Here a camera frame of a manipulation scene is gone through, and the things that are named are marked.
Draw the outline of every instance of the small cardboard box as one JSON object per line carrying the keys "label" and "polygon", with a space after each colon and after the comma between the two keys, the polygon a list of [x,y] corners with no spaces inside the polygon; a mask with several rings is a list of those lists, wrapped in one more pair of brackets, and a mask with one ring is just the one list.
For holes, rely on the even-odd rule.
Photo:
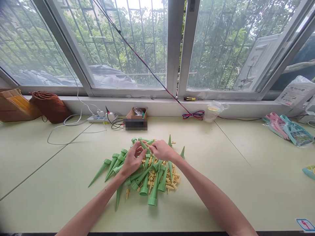
{"label": "small cardboard box", "polygon": [[142,115],[136,115],[134,108],[132,108],[124,119],[124,130],[148,130],[148,109],[140,109],[144,112],[143,118]]}
{"label": "small cardboard box", "polygon": [[[147,113],[148,109],[147,108],[139,108],[139,109],[141,109],[144,112],[143,118],[146,119],[148,117],[148,113]],[[142,119],[142,116],[136,115],[134,108],[132,108],[130,112],[128,113],[128,115],[126,115],[126,118],[127,119]]]}
{"label": "small cardboard box", "polygon": [[0,121],[26,121],[41,116],[40,111],[17,88],[0,88]]}

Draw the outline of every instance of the brown bag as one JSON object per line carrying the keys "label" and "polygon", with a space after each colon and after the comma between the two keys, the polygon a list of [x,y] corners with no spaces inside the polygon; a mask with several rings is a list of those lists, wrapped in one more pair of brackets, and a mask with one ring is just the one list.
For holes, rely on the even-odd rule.
{"label": "brown bag", "polygon": [[72,115],[71,111],[56,94],[47,91],[31,92],[31,94],[30,102],[36,105],[51,123],[64,122],[66,118]]}
{"label": "brown bag", "polygon": [[37,107],[25,99],[18,88],[0,88],[0,121],[26,121],[40,116]]}

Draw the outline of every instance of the forearm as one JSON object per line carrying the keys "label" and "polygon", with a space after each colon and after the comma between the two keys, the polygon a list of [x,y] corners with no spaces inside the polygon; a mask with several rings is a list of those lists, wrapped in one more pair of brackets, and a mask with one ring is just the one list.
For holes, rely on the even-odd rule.
{"label": "forearm", "polygon": [[191,183],[223,230],[231,236],[257,235],[241,211],[213,182],[191,167],[184,159],[174,158],[173,162]]}
{"label": "forearm", "polygon": [[122,174],[115,178],[86,204],[56,235],[57,236],[86,236],[104,211],[108,201],[125,181]]}

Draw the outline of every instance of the hand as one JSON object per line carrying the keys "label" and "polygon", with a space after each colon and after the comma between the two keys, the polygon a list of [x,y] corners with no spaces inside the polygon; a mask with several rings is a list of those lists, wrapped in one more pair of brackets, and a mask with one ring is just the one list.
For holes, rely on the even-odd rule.
{"label": "hand", "polygon": [[180,157],[164,140],[155,141],[151,146],[146,145],[155,157],[160,160],[173,162],[178,156]]}
{"label": "hand", "polygon": [[134,173],[140,166],[141,161],[145,158],[145,154],[147,150],[143,149],[140,141],[136,141],[132,148],[128,151],[124,165],[120,170],[120,174],[124,176],[124,178],[129,177],[132,173]]}

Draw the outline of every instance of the sticker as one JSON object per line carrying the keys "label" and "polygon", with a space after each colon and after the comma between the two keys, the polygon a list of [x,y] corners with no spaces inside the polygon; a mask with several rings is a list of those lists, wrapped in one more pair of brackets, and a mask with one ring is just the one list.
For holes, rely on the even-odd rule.
{"label": "sticker", "polygon": [[305,233],[315,232],[315,227],[307,219],[296,219],[296,222],[301,226]]}

